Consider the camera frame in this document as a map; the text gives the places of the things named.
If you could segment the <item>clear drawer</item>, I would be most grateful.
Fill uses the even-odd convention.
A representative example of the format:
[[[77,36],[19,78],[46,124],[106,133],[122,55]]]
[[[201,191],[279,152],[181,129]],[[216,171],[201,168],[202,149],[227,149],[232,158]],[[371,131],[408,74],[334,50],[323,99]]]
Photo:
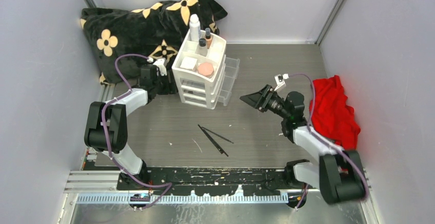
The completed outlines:
[[[217,97],[218,102],[227,106],[232,95],[232,88],[239,73],[240,59],[225,56],[224,78]]]

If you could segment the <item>black cap clear bottle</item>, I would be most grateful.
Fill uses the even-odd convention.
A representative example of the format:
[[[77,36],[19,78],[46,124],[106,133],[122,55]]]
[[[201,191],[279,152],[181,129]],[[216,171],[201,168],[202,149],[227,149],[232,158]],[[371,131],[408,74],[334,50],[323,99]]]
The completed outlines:
[[[199,39],[199,46],[198,46],[197,53],[201,56],[207,56],[208,48],[207,48],[207,41],[205,38]]]

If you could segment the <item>white plastic drawer organizer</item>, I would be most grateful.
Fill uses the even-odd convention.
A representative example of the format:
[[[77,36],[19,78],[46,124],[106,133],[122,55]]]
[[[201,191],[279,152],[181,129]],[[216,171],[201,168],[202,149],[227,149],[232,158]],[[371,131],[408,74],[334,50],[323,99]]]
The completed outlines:
[[[199,42],[191,41],[190,31],[188,31],[172,65],[173,76],[182,103],[214,109],[224,78],[227,42],[222,37],[212,33],[212,43],[207,56],[201,56],[197,53],[198,46]],[[180,63],[185,56],[197,58],[197,67],[205,62],[213,64],[213,77],[204,77],[197,73],[197,69],[195,72],[181,69]]]

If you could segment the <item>small cream box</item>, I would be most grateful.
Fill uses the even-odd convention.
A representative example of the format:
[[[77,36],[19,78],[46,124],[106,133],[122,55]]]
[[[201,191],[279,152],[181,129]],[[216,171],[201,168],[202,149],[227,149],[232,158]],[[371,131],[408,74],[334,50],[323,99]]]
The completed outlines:
[[[185,56],[180,63],[180,68],[195,72],[197,69],[197,61],[198,59],[195,57]]]

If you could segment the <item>white spray bottle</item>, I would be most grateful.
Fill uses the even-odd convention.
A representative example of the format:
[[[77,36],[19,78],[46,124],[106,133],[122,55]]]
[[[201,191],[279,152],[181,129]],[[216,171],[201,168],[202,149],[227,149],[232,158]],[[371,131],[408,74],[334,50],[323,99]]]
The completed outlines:
[[[190,16],[189,30],[191,41],[199,42],[199,39],[201,38],[201,23],[197,14]]]

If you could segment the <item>beige foundation bottle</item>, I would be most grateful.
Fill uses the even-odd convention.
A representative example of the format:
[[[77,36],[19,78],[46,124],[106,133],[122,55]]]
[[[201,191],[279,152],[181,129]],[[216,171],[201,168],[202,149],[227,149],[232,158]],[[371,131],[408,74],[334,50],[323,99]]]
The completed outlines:
[[[212,34],[210,28],[205,29],[205,40],[206,40],[207,49],[209,49],[212,43]]]

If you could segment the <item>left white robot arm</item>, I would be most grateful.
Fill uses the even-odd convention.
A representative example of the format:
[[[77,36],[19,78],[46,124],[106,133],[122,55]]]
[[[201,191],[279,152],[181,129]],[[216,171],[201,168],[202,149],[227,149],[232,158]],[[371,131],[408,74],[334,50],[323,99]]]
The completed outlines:
[[[132,112],[150,103],[164,89],[162,78],[167,69],[160,62],[146,65],[140,70],[138,83],[112,100],[95,101],[90,105],[85,127],[84,143],[108,156],[129,178],[138,190],[149,185],[150,177],[146,163],[130,148],[127,117]]]

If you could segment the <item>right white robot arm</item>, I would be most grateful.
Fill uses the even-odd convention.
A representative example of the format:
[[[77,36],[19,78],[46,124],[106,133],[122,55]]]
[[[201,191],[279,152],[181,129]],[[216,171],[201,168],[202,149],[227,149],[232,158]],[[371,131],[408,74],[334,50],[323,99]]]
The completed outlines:
[[[301,184],[319,189],[327,204],[365,200],[369,187],[357,150],[345,150],[321,136],[304,117],[304,95],[292,91],[286,98],[266,85],[258,92],[243,95],[240,100],[252,108],[271,111],[281,117],[283,135],[314,158],[288,162],[286,185],[296,189]]]

